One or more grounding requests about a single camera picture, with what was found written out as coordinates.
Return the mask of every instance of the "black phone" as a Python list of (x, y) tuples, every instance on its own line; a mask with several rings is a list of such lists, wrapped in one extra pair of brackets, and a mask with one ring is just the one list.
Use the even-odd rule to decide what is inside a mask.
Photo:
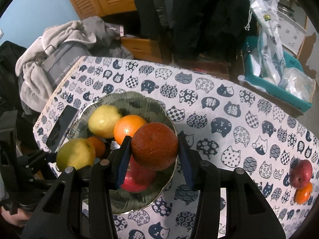
[(59, 150), (65, 139), (66, 133), (68, 132), (68, 129), (73, 124), (78, 113), (79, 110), (70, 105), (67, 105), (62, 111), (46, 142), (47, 147), (52, 153), (55, 153)]

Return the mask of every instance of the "table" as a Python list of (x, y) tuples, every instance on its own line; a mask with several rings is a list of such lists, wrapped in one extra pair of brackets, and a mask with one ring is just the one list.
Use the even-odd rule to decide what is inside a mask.
[[(82, 112), (109, 93), (125, 91), (158, 100), (177, 132), (203, 159), (219, 168), (245, 169), (278, 216), (287, 238), (300, 226), (318, 196), (318, 139), (278, 106), (227, 80), (146, 61), (82, 57), (34, 126), (39, 147), (47, 150), (47, 137), (66, 105)], [(290, 167), (298, 159), (309, 159), (314, 169), (314, 191), (301, 206), (294, 203), (296, 189), (289, 184)], [(198, 196), (185, 185), (179, 165), (154, 204), (114, 216), (119, 238), (188, 238)], [(222, 190), (219, 237), (225, 234), (226, 208)]]

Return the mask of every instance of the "held orange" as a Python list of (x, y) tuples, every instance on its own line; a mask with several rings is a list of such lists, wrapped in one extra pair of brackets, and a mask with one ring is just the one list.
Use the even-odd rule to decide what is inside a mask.
[(87, 141), (89, 141), (95, 148), (95, 157), (101, 158), (105, 153), (105, 144), (104, 142), (98, 138), (98, 137), (89, 137), (87, 138)]
[(113, 133), (115, 141), (121, 145), (125, 136), (133, 137), (135, 132), (146, 123), (146, 120), (138, 115), (127, 115), (121, 118), (114, 127)]
[(176, 160), (177, 136), (162, 123), (148, 123), (134, 134), (131, 151), (133, 158), (140, 165), (154, 171), (162, 171)]
[(305, 203), (312, 193), (312, 183), (309, 182), (306, 187), (296, 192), (295, 202), (299, 205)]

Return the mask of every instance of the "wooden drawer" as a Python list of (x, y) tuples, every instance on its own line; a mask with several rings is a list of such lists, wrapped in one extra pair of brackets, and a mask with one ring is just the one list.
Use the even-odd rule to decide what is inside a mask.
[(134, 55), (136, 59), (162, 63), (162, 56), (158, 41), (143, 38), (122, 37), (121, 43)]

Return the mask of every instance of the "red apple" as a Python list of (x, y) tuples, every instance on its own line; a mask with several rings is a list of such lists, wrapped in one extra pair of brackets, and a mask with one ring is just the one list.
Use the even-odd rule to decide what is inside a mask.
[(139, 165), (131, 156), (122, 189), (138, 193), (152, 185), (157, 175), (156, 171)]
[(308, 160), (301, 160), (290, 174), (290, 185), (296, 189), (307, 186), (312, 175), (312, 165)]

